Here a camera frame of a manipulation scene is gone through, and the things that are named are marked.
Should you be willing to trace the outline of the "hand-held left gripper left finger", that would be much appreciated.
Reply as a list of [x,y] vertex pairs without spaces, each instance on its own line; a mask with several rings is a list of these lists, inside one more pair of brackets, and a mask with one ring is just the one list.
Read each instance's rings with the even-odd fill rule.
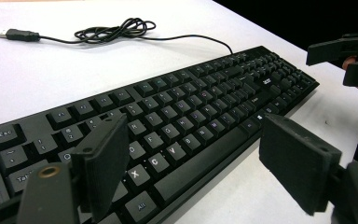
[[101,221],[110,209],[130,160],[128,119],[116,114],[102,120],[72,151],[80,210]]

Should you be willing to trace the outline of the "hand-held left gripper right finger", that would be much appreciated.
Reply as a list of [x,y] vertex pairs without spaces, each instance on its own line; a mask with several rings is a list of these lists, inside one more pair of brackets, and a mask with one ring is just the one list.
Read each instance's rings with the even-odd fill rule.
[[308,215],[328,204],[328,179],[341,152],[289,118],[268,114],[259,159]]

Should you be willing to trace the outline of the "black computer keyboard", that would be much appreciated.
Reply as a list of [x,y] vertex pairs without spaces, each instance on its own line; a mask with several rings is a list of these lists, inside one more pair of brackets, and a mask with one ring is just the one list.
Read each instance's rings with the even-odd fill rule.
[[15,224],[31,172],[68,162],[103,120],[128,118],[130,162],[103,220],[160,224],[316,88],[263,47],[152,77],[0,124],[0,224]]

